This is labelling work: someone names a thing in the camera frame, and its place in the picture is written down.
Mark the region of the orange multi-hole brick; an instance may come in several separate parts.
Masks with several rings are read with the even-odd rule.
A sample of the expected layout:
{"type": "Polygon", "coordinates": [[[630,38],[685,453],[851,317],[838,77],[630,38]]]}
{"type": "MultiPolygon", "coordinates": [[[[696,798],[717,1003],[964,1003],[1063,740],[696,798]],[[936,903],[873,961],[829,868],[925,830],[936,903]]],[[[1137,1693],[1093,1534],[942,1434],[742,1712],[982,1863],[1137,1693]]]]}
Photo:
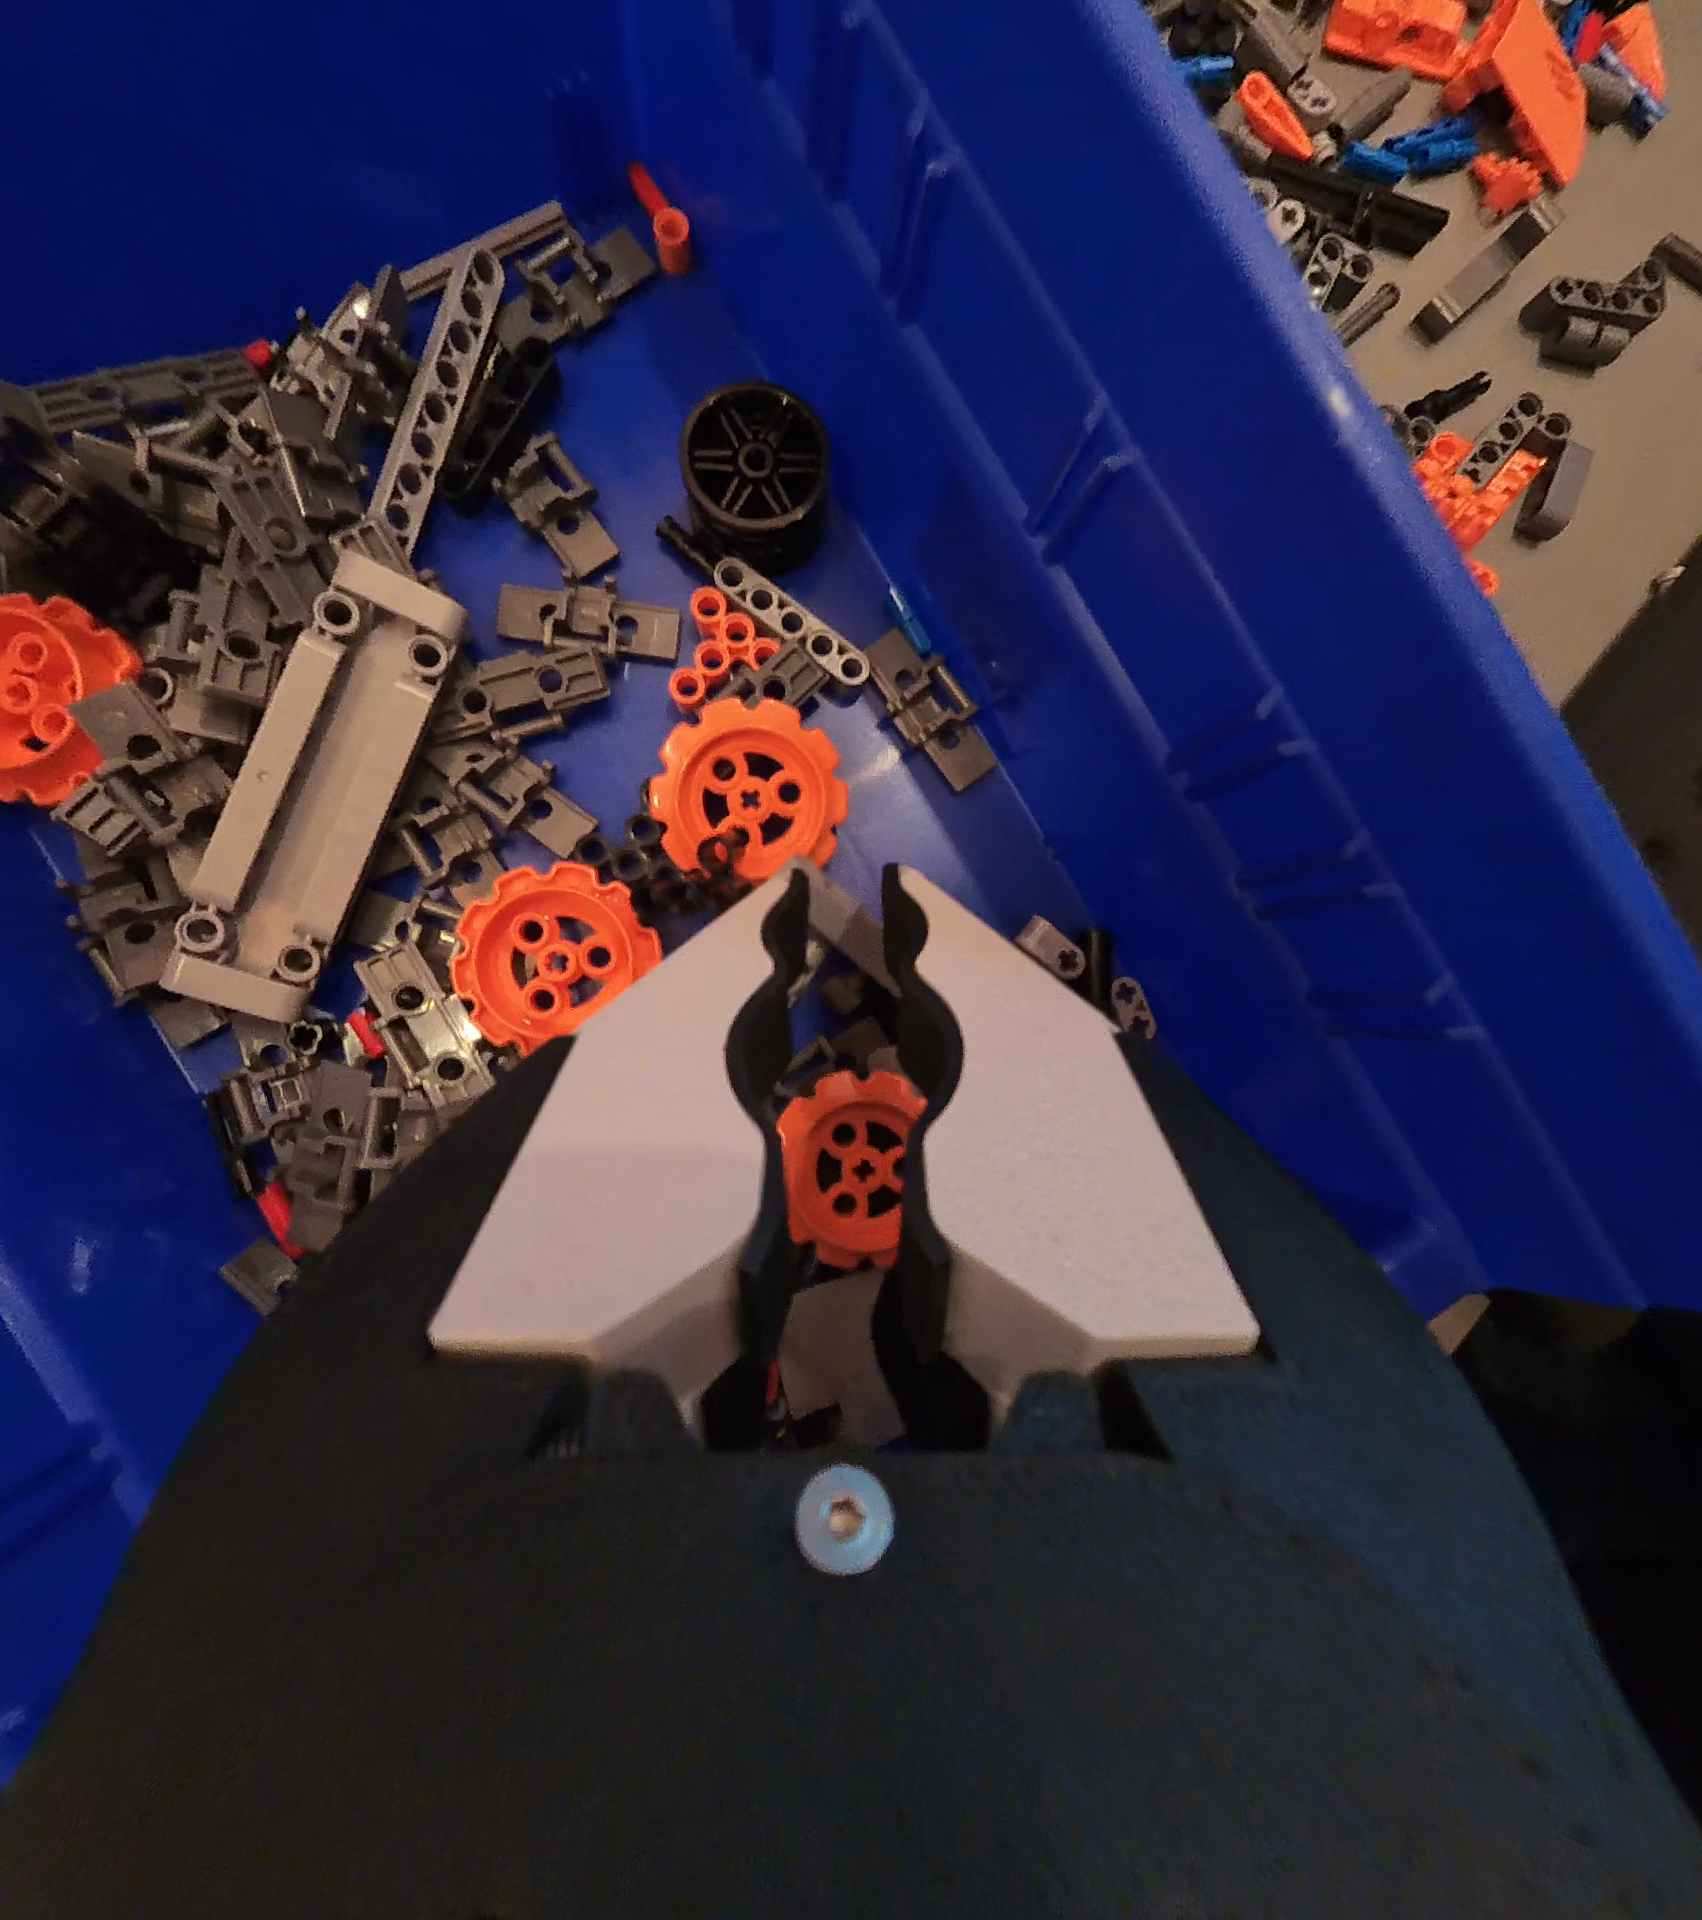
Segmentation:
{"type": "Polygon", "coordinates": [[[694,590],[689,612],[696,643],[668,683],[672,704],[679,712],[700,711],[738,671],[757,671],[781,652],[781,643],[760,633],[749,612],[732,606],[717,584],[694,590]]]}

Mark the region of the blue plastic bin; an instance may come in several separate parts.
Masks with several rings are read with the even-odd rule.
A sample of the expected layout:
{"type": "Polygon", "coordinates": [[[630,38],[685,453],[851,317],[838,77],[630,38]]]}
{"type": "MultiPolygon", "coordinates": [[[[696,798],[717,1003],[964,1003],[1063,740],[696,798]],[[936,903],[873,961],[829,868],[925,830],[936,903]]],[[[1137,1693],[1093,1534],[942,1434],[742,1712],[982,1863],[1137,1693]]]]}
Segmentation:
{"type": "Polygon", "coordinates": [[[1702,971],[1130,3],[0,3],[0,384],[284,351],[557,204],[633,599],[679,433],[833,444],[787,587],[978,704],[813,708],[908,865],[1080,993],[1244,1359],[907,1438],[889,1273],[752,1446],[432,1323],[530,1058],[258,1312],[15,1281],[0,1917],[1702,1917],[1702,1826],[1425,1320],[1702,1332],[1702,971]],[[626,166],[694,226],[662,274],[626,166]]]}

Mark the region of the dark grey long holed beam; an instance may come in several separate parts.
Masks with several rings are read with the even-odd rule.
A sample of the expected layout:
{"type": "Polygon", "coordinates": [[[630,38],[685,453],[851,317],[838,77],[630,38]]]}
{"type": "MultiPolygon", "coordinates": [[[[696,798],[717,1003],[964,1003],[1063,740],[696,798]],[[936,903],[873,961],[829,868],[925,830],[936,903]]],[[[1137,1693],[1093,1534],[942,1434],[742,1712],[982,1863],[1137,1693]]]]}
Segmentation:
{"type": "Polygon", "coordinates": [[[414,556],[448,469],[453,440],[478,391],[481,365],[496,338],[502,306],[502,261],[485,243],[461,246],[451,257],[426,356],[393,429],[393,441],[367,504],[367,522],[407,560],[414,556]]]}

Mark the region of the orange toothed wheel brick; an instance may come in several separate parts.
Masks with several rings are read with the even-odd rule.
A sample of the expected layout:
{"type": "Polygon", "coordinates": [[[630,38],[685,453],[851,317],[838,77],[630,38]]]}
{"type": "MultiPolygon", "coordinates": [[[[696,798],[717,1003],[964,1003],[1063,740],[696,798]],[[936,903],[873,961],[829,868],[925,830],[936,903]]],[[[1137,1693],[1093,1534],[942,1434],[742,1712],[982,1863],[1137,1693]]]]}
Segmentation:
{"type": "Polygon", "coordinates": [[[562,1041],[662,961],[618,882],[578,861],[509,870],[457,929],[453,995],[481,1037],[523,1055],[562,1041]]]}
{"type": "Polygon", "coordinates": [[[71,708],[140,673],[134,645],[75,601],[4,592],[0,802],[68,802],[102,770],[71,708]]]}
{"type": "Polygon", "coordinates": [[[701,847],[745,837],[735,873],[767,882],[795,858],[829,868],[848,823],[838,747],[791,704],[721,700],[672,729],[648,780],[662,852],[696,873],[701,847]]]}
{"type": "Polygon", "coordinates": [[[925,1095],[901,1070],[837,1070],[778,1119],[787,1213],[796,1246],[837,1273],[891,1269],[903,1171],[925,1095]]]}

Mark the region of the black wheel rim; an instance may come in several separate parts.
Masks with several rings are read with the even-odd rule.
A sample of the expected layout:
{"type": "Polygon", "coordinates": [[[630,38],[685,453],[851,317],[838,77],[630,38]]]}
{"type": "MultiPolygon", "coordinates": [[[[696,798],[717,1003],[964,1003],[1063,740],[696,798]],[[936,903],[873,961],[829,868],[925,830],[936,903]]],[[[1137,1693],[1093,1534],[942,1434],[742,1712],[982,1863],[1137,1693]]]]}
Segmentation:
{"type": "Polygon", "coordinates": [[[829,529],[833,444],[816,412],[770,380],[714,390],[679,433],[692,541],[784,578],[829,529]]]}

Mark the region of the pile of dark grey brick parts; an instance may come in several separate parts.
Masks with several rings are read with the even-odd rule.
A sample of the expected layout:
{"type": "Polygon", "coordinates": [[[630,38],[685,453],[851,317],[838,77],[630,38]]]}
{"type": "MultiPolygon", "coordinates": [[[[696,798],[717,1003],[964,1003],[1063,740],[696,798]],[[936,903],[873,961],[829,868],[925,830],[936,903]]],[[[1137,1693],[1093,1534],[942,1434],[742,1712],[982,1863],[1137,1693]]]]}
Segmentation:
{"type": "MultiPolygon", "coordinates": [[[[957,791],[995,767],[897,592],[889,633],[838,633],[870,658],[862,692],[774,658],[694,712],[672,704],[694,617],[620,587],[598,493],[543,430],[553,346],[658,267],[626,230],[590,246],[557,204],[475,243],[503,267],[503,306],[411,560],[367,504],[460,249],[356,285],[284,351],[0,384],[0,596],[71,599],[142,661],[71,708],[98,773],[56,809],[0,802],[0,1224],[19,1220],[32,1252],[15,1281],[210,1309],[215,1255],[261,1227],[222,1281],[272,1312],[509,1069],[567,1048],[492,1045],[453,995],[460,921],[502,875],[578,861],[655,933],[767,883],[735,873],[745,837],[707,842],[692,875],[662,852],[648,780],[701,708],[781,701],[819,728],[813,708],[870,700],[957,791]],[[407,563],[471,633],[310,1002],[254,1020],[159,979],[344,548],[407,563]]],[[[907,1077],[877,921],[826,868],[781,870],[812,873],[812,905],[774,1121],[829,1074],[907,1077]]]]}

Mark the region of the grey long panel brick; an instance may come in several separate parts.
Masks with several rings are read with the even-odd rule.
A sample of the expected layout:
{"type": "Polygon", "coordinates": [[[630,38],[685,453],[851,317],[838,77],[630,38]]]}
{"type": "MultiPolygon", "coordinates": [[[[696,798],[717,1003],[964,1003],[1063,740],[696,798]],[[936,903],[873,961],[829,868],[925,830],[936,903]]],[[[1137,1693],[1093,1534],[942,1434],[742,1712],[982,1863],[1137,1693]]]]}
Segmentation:
{"type": "Polygon", "coordinates": [[[197,861],[165,993],[254,1020],[306,1010],[468,633],[407,563],[337,556],[197,861]]]}

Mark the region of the small orange pin brick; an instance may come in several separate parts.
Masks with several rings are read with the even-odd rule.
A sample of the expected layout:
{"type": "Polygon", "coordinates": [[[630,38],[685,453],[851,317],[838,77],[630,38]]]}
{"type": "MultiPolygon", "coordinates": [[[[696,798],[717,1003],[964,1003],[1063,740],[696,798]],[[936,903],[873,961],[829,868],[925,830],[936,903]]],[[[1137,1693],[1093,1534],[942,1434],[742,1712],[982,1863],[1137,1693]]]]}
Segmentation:
{"type": "Polygon", "coordinates": [[[648,215],[655,256],[668,276],[689,276],[694,271],[694,226],[682,208],[676,208],[655,174],[644,163],[626,166],[630,190],[648,215]]]}

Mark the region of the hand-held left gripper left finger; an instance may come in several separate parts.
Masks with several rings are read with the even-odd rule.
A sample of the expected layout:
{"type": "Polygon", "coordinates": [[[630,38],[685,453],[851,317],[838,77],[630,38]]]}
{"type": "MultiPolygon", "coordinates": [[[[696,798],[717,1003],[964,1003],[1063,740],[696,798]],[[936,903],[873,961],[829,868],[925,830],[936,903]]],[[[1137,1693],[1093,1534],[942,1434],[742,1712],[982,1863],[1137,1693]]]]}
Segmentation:
{"type": "Polygon", "coordinates": [[[437,1351],[648,1372],[710,1446],[760,1438],[808,1260],[774,1121],[808,905],[781,870],[567,1044],[437,1351]]]}

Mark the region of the light grey holed brick beam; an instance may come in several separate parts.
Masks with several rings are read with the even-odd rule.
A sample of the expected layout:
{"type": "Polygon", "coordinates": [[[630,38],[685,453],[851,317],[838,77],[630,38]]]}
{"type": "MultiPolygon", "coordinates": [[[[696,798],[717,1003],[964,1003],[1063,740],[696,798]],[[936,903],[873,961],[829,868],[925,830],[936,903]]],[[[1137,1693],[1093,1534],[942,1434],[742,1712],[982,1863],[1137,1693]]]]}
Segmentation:
{"type": "Polygon", "coordinates": [[[778,643],[778,661],[789,666],[802,661],[812,671],[851,692],[862,692],[873,683],[865,650],[852,645],[838,629],[829,626],[745,560],[718,560],[714,584],[732,612],[749,616],[752,626],[778,643]]]}

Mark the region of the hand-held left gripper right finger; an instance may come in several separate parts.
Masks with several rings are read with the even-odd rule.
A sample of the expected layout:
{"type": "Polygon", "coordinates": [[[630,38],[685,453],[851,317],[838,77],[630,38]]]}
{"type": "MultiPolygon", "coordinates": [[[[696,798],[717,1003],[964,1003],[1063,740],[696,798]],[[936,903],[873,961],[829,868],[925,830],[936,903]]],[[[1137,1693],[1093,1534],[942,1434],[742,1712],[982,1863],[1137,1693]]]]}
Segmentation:
{"type": "Polygon", "coordinates": [[[982,1448],[1021,1386],[1244,1359],[1260,1325],[1115,1027],[907,865],[883,873],[914,1121],[873,1347],[919,1448],[982,1448]]]}

